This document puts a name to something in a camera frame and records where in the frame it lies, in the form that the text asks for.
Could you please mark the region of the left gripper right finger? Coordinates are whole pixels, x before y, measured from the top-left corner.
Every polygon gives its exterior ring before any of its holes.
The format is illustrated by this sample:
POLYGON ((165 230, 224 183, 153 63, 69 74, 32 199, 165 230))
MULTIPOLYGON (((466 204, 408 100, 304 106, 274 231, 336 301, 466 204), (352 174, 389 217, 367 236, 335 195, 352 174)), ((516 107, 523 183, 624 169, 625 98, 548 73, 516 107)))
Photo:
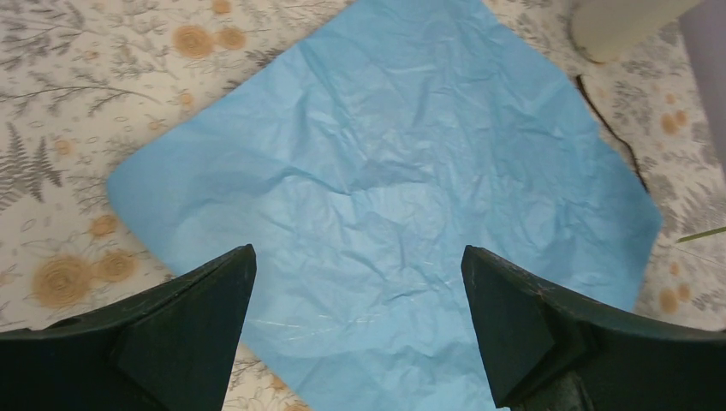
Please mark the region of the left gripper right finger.
POLYGON ((625 312, 481 247, 461 274, 497 407, 724 409, 723 332, 625 312))

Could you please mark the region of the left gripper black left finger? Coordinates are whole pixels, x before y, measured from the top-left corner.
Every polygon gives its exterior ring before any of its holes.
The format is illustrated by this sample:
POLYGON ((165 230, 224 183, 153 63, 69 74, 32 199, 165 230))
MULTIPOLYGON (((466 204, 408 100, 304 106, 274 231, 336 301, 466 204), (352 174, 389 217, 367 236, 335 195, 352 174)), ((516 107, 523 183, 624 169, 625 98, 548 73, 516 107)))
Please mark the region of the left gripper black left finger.
POLYGON ((4 410, 219 410, 256 277, 252 246, 106 307, 1 335, 4 410))

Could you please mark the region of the small pink rose stem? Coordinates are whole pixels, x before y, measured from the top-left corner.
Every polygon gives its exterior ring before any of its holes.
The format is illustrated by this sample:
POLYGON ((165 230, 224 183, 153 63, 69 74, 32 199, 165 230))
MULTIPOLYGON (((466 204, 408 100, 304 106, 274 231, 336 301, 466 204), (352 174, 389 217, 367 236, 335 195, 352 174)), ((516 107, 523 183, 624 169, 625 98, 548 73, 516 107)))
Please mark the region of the small pink rose stem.
POLYGON ((683 243, 683 242, 687 242, 687 241, 695 241, 695 240, 698 240, 698 239, 706 238, 708 236, 722 234, 722 233, 725 233, 725 232, 726 232, 726 227, 725 226, 719 227, 719 228, 716 228, 716 229, 709 229, 707 231, 699 232, 699 233, 696 233, 696 234, 691 234, 691 235, 683 236, 682 238, 679 238, 676 241, 676 243, 683 243))

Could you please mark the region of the brown ribbon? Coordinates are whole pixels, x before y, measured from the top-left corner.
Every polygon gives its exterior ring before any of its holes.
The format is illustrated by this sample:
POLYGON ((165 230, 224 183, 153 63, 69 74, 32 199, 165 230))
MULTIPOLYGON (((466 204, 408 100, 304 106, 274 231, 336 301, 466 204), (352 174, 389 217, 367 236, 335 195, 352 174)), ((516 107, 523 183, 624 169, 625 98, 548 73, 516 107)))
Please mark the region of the brown ribbon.
POLYGON ((645 178, 642 174, 642 169, 640 167, 640 164, 638 163, 638 159, 636 158, 635 151, 633 147, 626 142, 622 137, 620 137, 617 132, 611 127, 611 125, 608 123, 604 115, 600 112, 600 110, 597 108, 597 106, 594 104, 591 96, 586 90, 584 77, 582 74, 578 74, 574 77, 574 83, 578 91, 580 92, 580 95, 582 98, 586 101, 586 104, 589 106, 591 111, 594 113, 595 117, 599 120, 602 126, 608 131, 608 133, 617 141, 619 142, 624 149, 626 150, 629 162, 631 163, 633 167, 633 172, 637 176, 638 180, 640 181, 641 186, 645 189, 645 191, 650 194, 651 190, 648 187, 645 178))

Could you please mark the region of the blue wrapping paper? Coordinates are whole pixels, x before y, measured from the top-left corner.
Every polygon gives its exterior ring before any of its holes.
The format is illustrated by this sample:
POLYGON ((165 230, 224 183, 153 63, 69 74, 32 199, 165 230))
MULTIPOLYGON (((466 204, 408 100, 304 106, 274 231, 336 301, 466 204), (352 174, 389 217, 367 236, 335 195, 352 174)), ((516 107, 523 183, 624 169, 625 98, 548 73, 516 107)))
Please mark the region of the blue wrapping paper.
POLYGON ((569 78, 480 1, 357 1, 121 163, 184 274, 250 244, 242 341, 315 410, 492 410, 468 245, 624 310, 662 226, 569 78))

